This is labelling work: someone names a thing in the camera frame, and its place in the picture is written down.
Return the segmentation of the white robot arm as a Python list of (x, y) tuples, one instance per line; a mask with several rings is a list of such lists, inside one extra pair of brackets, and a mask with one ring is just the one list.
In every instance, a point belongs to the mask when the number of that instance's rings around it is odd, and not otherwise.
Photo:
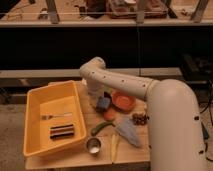
[(208, 170), (198, 101), (186, 83), (110, 72), (100, 57), (79, 74), (90, 93), (105, 85), (146, 102), (151, 171)]

